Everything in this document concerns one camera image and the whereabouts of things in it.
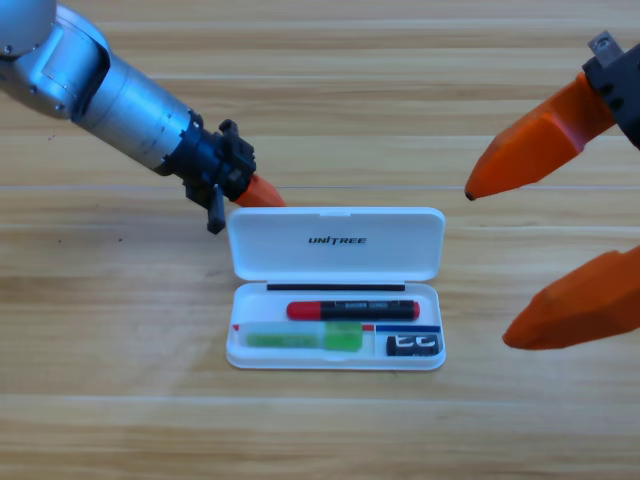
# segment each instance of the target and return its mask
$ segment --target screw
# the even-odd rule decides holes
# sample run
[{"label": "screw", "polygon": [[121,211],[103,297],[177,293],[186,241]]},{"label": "screw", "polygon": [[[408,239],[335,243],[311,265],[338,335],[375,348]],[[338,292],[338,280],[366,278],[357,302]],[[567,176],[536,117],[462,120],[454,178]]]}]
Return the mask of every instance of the screw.
[{"label": "screw", "polygon": [[601,38],[596,43],[596,50],[605,50],[607,47],[609,47],[609,39],[607,37]]}]

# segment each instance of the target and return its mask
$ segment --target eraser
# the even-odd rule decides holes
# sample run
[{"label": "eraser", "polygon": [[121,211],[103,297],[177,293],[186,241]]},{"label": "eraser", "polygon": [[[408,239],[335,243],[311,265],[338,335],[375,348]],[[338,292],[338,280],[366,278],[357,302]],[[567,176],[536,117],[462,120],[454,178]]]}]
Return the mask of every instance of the eraser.
[{"label": "eraser", "polygon": [[393,335],[387,337],[389,357],[430,357],[439,351],[437,335]]}]

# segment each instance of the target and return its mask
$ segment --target unitree logo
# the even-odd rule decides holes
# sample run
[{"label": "unitree logo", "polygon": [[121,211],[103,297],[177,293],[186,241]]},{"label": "unitree logo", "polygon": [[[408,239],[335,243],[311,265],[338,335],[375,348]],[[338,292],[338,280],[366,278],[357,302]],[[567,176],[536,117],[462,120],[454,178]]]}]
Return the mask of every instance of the unitree logo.
[{"label": "unitree logo", "polygon": [[335,245],[339,243],[367,243],[366,238],[340,238],[340,237],[324,237],[324,238],[310,238],[309,243],[326,243],[328,245]]}]

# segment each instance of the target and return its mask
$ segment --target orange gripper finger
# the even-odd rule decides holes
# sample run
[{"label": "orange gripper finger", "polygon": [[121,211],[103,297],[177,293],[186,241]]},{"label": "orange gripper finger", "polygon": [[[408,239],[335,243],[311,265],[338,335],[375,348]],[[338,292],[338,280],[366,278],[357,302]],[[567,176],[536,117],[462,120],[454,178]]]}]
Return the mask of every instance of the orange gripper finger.
[{"label": "orange gripper finger", "polygon": [[475,165],[465,187],[469,200],[542,180],[615,125],[584,73],[500,133]]},{"label": "orange gripper finger", "polygon": [[258,175],[253,175],[249,187],[234,202],[241,207],[284,207],[278,189]]},{"label": "orange gripper finger", "polygon": [[566,348],[640,327],[640,247],[607,252],[532,300],[503,340],[512,348]]}]

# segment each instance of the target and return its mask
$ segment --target black clamp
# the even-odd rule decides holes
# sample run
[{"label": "black clamp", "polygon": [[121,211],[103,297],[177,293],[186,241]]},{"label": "black clamp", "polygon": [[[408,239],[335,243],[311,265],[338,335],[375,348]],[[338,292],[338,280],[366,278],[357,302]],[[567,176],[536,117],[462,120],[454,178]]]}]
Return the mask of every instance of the black clamp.
[{"label": "black clamp", "polygon": [[616,123],[640,148],[640,45],[624,53],[605,31],[589,42],[594,57],[582,66],[591,87],[605,100]]},{"label": "black clamp", "polygon": [[254,148],[240,137],[235,122],[225,120],[220,132],[210,133],[200,115],[189,113],[180,144],[156,173],[182,178],[186,197],[207,209],[207,230],[217,235],[226,226],[224,197],[235,202],[256,170]]}]

